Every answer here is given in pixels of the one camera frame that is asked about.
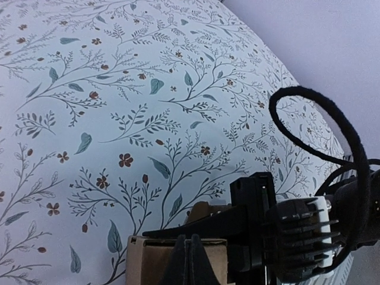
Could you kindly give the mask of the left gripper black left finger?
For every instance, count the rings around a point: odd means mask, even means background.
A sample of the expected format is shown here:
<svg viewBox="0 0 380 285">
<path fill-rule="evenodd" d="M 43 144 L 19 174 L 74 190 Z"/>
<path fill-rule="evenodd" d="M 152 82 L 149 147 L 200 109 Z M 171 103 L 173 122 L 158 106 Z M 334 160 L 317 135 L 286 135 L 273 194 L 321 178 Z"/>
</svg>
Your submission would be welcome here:
<svg viewBox="0 0 380 285">
<path fill-rule="evenodd" d="M 162 277 L 162 284 L 186 284 L 186 236 L 178 236 Z"/>
</svg>

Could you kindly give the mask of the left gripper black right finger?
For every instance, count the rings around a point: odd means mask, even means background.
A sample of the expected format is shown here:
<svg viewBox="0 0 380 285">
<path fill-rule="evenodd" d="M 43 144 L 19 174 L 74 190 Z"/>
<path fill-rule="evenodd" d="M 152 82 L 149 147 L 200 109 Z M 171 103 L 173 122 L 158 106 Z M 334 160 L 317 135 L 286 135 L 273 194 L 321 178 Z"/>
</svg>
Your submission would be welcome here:
<svg viewBox="0 0 380 285">
<path fill-rule="evenodd" d="M 223 239 L 192 235 L 189 250 L 190 284 L 227 284 L 227 249 Z"/>
</svg>

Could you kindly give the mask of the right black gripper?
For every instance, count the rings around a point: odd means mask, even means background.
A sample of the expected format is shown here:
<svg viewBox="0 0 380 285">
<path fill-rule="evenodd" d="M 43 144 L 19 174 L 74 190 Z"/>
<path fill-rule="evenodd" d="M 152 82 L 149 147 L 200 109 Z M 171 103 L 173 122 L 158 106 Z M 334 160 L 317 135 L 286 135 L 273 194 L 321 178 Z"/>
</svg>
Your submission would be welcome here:
<svg viewBox="0 0 380 285">
<path fill-rule="evenodd" d="M 146 231 L 146 238 L 227 239 L 230 242 L 230 281 L 235 284 L 299 283 L 319 275 L 329 276 L 329 267 L 318 264 L 324 253 L 338 248 L 338 232 L 318 233 L 316 197 L 276 200 L 273 176 L 257 172 L 230 184 L 232 208 L 192 223 Z"/>
</svg>

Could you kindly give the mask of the brown cardboard paper box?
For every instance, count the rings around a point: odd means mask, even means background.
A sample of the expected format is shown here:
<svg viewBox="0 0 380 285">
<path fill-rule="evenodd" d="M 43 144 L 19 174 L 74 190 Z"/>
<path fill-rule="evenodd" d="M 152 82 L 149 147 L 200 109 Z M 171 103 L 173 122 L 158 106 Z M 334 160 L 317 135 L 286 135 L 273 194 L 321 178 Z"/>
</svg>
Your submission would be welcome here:
<svg viewBox="0 0 380 285">
<path fill-rule="evenodd" d="M 162 284 L 175 239 L 130 236 L 126 253 L 126 284 Z M 191 237 L 186 237 L 186 284 L 189 283 L 189 250 Z"/>
</svg>

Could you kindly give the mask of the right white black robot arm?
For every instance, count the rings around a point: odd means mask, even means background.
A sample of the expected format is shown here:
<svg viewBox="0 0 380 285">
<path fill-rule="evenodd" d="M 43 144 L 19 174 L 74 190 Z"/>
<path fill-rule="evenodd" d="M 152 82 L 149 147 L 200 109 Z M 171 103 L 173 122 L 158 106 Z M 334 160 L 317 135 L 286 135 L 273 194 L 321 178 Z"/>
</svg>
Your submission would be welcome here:
<svg viewBox="0 0 380 285">
<path fill-rule="evenodd" d="M 230 184 L 231 205 L 169 229 L 144 232 L 227 240 L 228 279 L 235 284 L 298 283 L 328 274 L 355 251 L 379 240 L 379 173 L 324 183 L 309 198 L 278 201 L 273 176 L 256 172 Z"/>
</svg>

